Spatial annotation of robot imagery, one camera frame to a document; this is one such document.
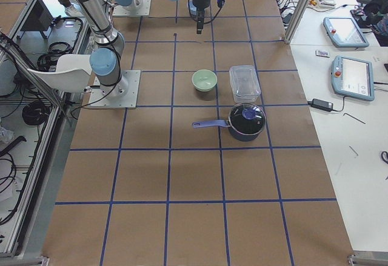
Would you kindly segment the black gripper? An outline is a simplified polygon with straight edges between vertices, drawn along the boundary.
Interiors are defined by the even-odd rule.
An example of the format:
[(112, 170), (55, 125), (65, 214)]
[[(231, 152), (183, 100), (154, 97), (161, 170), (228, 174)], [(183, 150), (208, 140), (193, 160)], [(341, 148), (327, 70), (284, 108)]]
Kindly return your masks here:
[(202, 33), (204, 26), (204, 9), (198, 8), (196, 10), (196, 34), (200, 35)]

